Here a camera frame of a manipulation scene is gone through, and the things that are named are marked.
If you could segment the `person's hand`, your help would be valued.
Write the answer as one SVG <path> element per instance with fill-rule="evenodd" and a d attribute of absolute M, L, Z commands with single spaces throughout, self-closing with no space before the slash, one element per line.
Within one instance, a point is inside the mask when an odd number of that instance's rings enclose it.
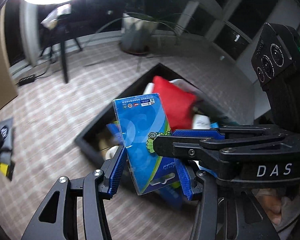
<path fill-rule="evenodd" d="M 263 207 L 276 230 L 294 225 L 300 216 L 300 188 L 293 199 L 280 197 L 276 189 L 254 190 L 254 195 Z"/>

